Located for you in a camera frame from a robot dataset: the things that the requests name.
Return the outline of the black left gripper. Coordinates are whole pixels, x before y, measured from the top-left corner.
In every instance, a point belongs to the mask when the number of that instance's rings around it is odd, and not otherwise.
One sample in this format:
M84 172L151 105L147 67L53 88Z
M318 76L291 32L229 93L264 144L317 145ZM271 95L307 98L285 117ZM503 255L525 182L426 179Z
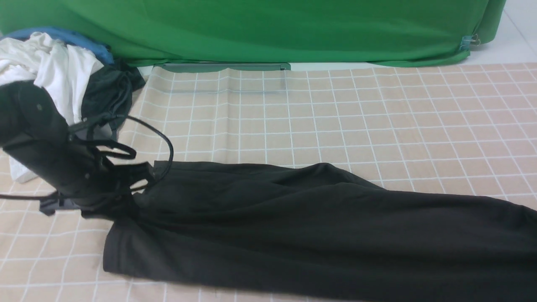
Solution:
M55 193L40 199L40 212L53 216L57 211L80 210L83 217L113 220L129 213L133 204L131 186L141 180L154 184L156 176L149 162L101 165L98 169L54 172L45 178Z

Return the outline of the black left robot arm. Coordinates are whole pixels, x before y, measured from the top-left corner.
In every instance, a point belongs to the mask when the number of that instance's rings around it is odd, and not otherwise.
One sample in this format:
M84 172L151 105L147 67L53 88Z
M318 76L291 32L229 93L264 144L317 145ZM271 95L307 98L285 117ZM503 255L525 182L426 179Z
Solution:
M39 210L81 210L84 217L113 219L133 207L132 185L156 182L148 162L116 166L111 157L136 158L136 151L101 134L112 116L104 113L69 126L52 98L31 81L1 86L1 149L54 187L39 198Z

